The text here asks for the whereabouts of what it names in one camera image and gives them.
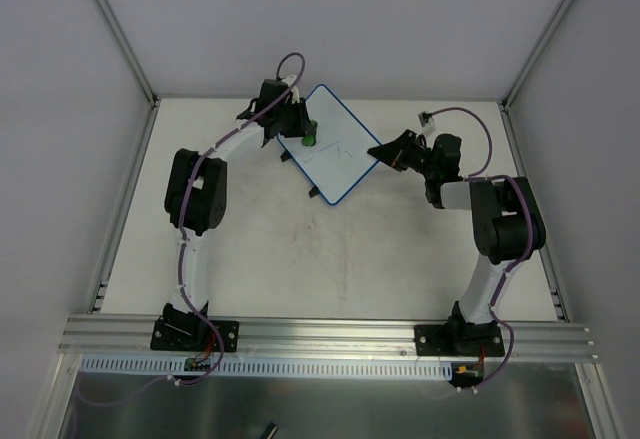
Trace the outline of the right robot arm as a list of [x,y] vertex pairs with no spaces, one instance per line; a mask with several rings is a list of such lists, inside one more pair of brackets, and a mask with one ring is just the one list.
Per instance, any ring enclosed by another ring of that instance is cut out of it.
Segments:
[[396,171],[421,174],[434,208],[471,214],[478,259],[469,285],[446,322],[414,327],[416,354],[503,357],[499,303],[516,269],[545,245],[546,229],[526,178],[465,179],[460,175],[461,146],[462,140],[452,134],[440,134],[428,146],[406,130],[367,153]]

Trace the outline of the blue framed whiteboard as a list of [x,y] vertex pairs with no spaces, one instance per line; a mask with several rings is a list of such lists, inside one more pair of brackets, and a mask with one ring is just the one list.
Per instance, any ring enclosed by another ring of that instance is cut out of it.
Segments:
[[317,85],[306,97],[309,117],[318,125],[316,143],[279,136],[318,194],[331,206],[339,204],[376,166],[368,150],[381,142],[329,87]]

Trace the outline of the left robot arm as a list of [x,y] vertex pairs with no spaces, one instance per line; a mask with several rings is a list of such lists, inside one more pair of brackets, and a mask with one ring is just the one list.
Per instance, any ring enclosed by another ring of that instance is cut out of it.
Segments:
[[177,285],[154,324],[150,347],[156,351],[232,350],[216,336],[231,323],[211,328],[208,280],[213,231],[227,208],[228,165],[247,150],[258,150],[281,135],[315,139],[297,88],[299,77],[263,81],[259,95],[241,112],[234,128],[200,153],[178,150],[173,159],[164,210],[178,234]]

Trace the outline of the green whiteboard eraser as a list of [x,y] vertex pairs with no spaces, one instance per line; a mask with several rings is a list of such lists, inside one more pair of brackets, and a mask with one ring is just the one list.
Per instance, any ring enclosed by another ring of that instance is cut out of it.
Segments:
[[309,128],[306,131],[305,135],[301,139],[301,144],[304,147],[312,147],[317,142],[317,129],[318,124],[314,120],[310,120],[308,124]]

